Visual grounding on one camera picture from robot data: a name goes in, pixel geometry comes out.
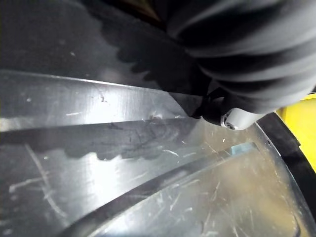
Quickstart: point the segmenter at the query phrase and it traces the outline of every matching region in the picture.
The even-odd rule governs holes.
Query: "black plastic part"
[[[316,219],[316,173],[299,148],[299,141],[275,113],[264,116],[258,124],[282,156]]]

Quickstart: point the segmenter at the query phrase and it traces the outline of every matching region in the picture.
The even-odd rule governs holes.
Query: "scratched metal sheet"
[[[316,231],[295,181],[256,125],[230,131],[173,118],[20,129],[1,133],[0,159],[3,235]]]
[[[205,83],[162,31],[104,1],[0,17],[0,235],[315,236],[259,127],[188,117]]]
[[[202,100],[194,95],[6,70],[0,71],[0,84],[1,132],[185,118]]]

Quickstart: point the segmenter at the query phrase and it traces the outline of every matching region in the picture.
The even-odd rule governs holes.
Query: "yellow surface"
[[[301,143],[302,152],[316,171],[316,94],[278,113]]]

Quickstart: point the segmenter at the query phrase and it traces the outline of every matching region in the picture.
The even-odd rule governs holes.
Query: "gray fabric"
[[[230,107],[269,113],[316,85],[315,0],[154,1],[167,32],[230,93]]]

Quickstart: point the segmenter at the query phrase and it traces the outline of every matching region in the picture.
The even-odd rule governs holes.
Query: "scratch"
[[[253,224],[253,217],[252,217],[252,210],[251,209],[250,209],[250,222],[251,222],[252,230],[254,230],[254,224]]]
[[[68,114],[66,114],[66,116],[73,116],[73,115],[79,115],[79,114],[80,114],[80,112],[68,113]]]
[[[216,197],[217,197],[217,190],[218,190],[220,184],[221,184],[221,181],[218,181],[217,186],[216,186],[216,188],[215,188],[215,191],[214,191],[214,193],[213,193],[213,195],[212,195],[211,201],[215,201],[215,199],[216,199]]]
[[[183,157],[189,157],[189,156],[192,156],[192,155],[194,155],[194,154],[196,154],[196,152],[192,152],[192,153],[186,154],[186,155],[184,155]]]
[[[44,194],[43,200],[48,199],[52,194],[54,193],[54,190],[48,190],[46,194]]]
[[[171,187],[173,188],[173,189],[175,189],[176,187],[179,187],[180,186],[180,184],[174,184],[174,185],[172,185]]]
[[[35,155],[34,151],[32,150],[29,144],[25,144],[25,148],[27,152],[29,153],[30,157],[32,158],[33,162],[35,163],[36,167],[38,168],[39,173],[42,176],[44,183],[49,187],[50,184],[47,178],[47,174],[44,171],[39,159],[37,158],[37,156]]]
[[[233,219],[230,217],[230,215],[229,215],[223,208],[220,207],[220,209],[221,209],[221,211],[226,215],[226,217],[227,217],[228,220],[231,222],[231,224],[234,224],[234,221],[233,221]],[[237,227],[238,227],[238,229],[240,229],[240,231],[242,231],[242,233],[243,233],[246,237],[249,237],[249,235],[247,235],[246,232],[245,232],[241,227],[239,227],[239,226],[237,226]],[[236,237],[239,237],[239,235],[238,235],[238,233],[237,233],[237,231],[236,231],[236,227],[235,227],[235,226],[234,226],[233,230],[234,230],[234,233],[235,233]]]
[[[53,210],[60,216],[62,217],[67,217],[66,213],[60,209],[60,207],[55,203],[55,201],[53,200],[53,198],[51,197],[51,195],[49,194],[49,192],[47,191],[47,189],[45,187],[42,187],[43,193],[45,195],[47,202],[49,203],[49,205],[51,206],[51,208],[53,208]]]
[[[182,221],[182,218],[178,218],[176,222],[174,223],[174,225],[177,225],[180,221]]]
[[[293,217],[294,217],[294,220],[296,222],[296,231],[295,231],[294,237],[300,237],[301,236],[301,227],[298,224],[298,221],[297,221],[296,216],[294,214],[293,214]]]
[[[97,87],[96,84],[93,83],[93,85],[94,85],[94,87],[95,87],[95,88],[98,90],[98,92],[99,92],[99,95],[100,95],[100,97],[101,97],[101,102],[107,102],[107,101],[104,100],[104,95],[103,95],[102,90],[101,90],[99,87]]]
[[[42,191],[44,193],[44,197],[46,198],[47,202],[49,203],[49,205],[53,208],[53,210],[55,211],[55,213],[57,213],[58,215],[60,215],[61,217],[66,217],[66,213],[63,212],[55,203],[55,201],[53,200],[53,198],[50,196],[50,193],[48,190],[51,190],[50,187],[50,183],[48,181],[48,177],[46,172],[44,171],[39,159],[37,158],[36,154],[34,153],[34,151],[32,150],[32,148],[30,147],[29,144],[25,144],[24,145],[27,152],[29,153],[30,157],[32,158],[33,162],[35,163],[36,167],[39,170],[39,173],[42,176],[42,179],[44,181],[45,187],[42,187]]]
[[[16,184],[11,184],[9,187],[9,193],[15,192],[15,190],[20,188],[20,187],[26,186],[28,184],[36,183],[36,182],[39,182],[42,180],[43,180],[43,178],[40,177],[40,178],[34,178],[34,179],[27,179],[23,182],[16,183]]]
[[[158,206],[159,206],[159,207],[160,207],[160,205],[163,203],[162,193],[160,193],[159,197],[157,198],[157,203],[158,203]]]
[[[208,236],[216,236],[216,235],[218,235],[217,231],[208,231],[205,234],[203,234],[202,236],[203,237],[208,237]]]
[[[211,149],[213,152],[217,153],[217,151],[215,151],[214,148],[212,148],[210,144],[208,144],[207,142],[206,142],[206,144],[210,147],[210,149]]]
[[[158,216],[164,211],[165,207],[161,208],[153,217],[152,217],[152,221],[154,221],[155,219],[158,218]]]
[[[203,229],[205,230],[205,227],[207,226],[207,223],[209,221],[209,218],[211,217],[211,212],[209,211],[206,217],[206,220],[204,221]]]
[[[170,211],[172,211],[172,209],[175,206],[175,204],[177,204],[177,201],[179,200],[179,197],[180,197],[180,193],[178,193],[177,197],[175,198],[173,203],[170,205]]]
[[[231,156],[232,154],[230,154],[228,151],[226,151],[226,150],[224,150],[224,152],[226,153],[226,154],[228,154],[229,156]]]
[[[184,212],[188,212],[188,211],[193,211],[193,208],[192,207],[189,207],[187,209],[184,210]]]
[[[235,236],[236,236],[236,237],[239,237],[235,226],[233,227],[233,231],[234,231],[234,233],[235,233]]]
[[[136,179],[140,179],[140,178],[144,177],[146,174],[148,174],[148,171],[145,171],[144,173],[142,173],[142,174],[136,176],[135,178],[131,179],[130,182],[134,181]]]
[[[191,182],[188,182],[187,184],[184,184],[184,185],[182,185],[181,187],[182,187],[182,188],[185,188],[185,187],[190,186],[190,185],[192,185],[192,184],[195,184],[195,183],[197,183],[197,182],[199,182],[199,179],[192,180]]]
[[[170,154],[173,154],[173,155],[179,157],[179,155],[178,155],[177,153],[175,153],[175,152],[173,152],[173,151],[171,151],[171,150],[162,150],[162,151],[164,151],[164,152],[169,152]]]

